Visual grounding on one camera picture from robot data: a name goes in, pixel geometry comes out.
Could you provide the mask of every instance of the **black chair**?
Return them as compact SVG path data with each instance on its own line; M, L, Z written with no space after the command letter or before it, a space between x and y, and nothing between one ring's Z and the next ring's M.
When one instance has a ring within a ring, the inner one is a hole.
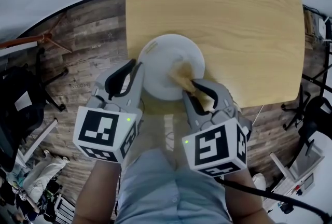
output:
M295 127L297 127L297 125L303 120L303 116L305 114L305 107L308 104L309 99L310 99L309 92L304 92L304 94L307 96L305 101L303 101L303 87L301 85L300 86L300 101L299 101L299 106L297 108L287 109L285 104L281 105L281 109L283 111L295 112L295 115L294 115L293 119L290 121L290 123L288 125L287 124L283 125L283 128L285 129L285 131L287 131L288 128L291 127L293 124L295 124Z
M14 66L0 73L0 165L10 172L15 164L17 151L22 140L43 122L46 101L59 111L65 109L51 98L45 86L68 73L65 70L57 76L42 82L39 49L36 56L36 75L23 67ZM23 99L29 106L23 107Z
M306 156L308 156L314 144L314 140L309 141L309 138L313 135L314 132L319 131L332 139L332 130L329 127L329 124L332 123L332 114L327 113L322 109L322 106L325 105L327 109L332 112L332 106L330 102L322 96L314 97L311 101L308 102L310 94L307 92L306 94L308 97L304 103L302 101L301 109L298 109L293 120L298 120L299 117L301 117L300 120L303 121L303 125L299 129L300 141L298 149L302 149L303 145L305 144L308 148L306 152Z

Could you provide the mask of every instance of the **dark wood plank floor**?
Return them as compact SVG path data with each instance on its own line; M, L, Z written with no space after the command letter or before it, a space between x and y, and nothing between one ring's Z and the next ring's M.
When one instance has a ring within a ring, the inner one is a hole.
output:
M40 24L29 35L47 31L56 18L58 17ZM66 77L47 88L54 100L59 104L64 103L67 110L59 113L51 106L46 107L44 123L34 134L54 118L57 118L59 124L35 151L34 158L41 158L41 150L44 148L70 158L71 162L63 170L59 181L64 186L64 195L75 203L94 164L72 143L77 108L85 105L99 73L128 57L125 0L94 0L74 7L67 11L53 34L55 40L71 48L73 53L67 53L52 44L41 44L46 50L42 60L43 79L60 73L64 67L68 68L69 74ZM7 67L28 63L30 69L34 70L35 54L36 49L13 56ZM306 49L304 71L310 75L319 72L323 68L324 57L323 47ZM318 87L302 82L305 90L312 96L319 94ZM299 140L295 127L287 132L283 130L282 125L291 120L292 114L284 113L280 106L281 104L274 104L263 107L248 143L250 167L262 172L269 184L273 177L280 175L269 154L274 152L286 164L292 159ZM261 106L246 108L243 113L254 121L260 109Z

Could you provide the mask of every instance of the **person's arm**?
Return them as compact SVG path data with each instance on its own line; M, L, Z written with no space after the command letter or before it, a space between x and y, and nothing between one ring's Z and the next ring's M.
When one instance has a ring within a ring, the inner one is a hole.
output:
M255 188L248 169L225 175L225 180ZM226 205L235 224L274 223L263 208L261 197L225 187Z
M120 164L97 161L76 202L73 224L108 224L115 204Z

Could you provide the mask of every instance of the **white cloth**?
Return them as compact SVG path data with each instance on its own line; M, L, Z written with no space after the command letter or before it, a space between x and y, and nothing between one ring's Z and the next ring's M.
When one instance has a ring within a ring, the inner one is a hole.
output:
M47 155L30 171L23 182L23 188L34 203L38 203L49 181L65 166L66 163L60 157Z

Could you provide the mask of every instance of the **shoe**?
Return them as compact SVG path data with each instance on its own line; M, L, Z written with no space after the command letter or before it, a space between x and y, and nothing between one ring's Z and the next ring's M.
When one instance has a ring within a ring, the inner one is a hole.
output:
M258 173L253 177L253 182L258 190L266 190L266 181L262 173Z
M50 151L48 149L44 149L43 153L44 153L45 156L50 155Z
M62 160L63 160L66 164L70 163L70 160L69 160L69 158L67 158L67 157L63 157Z

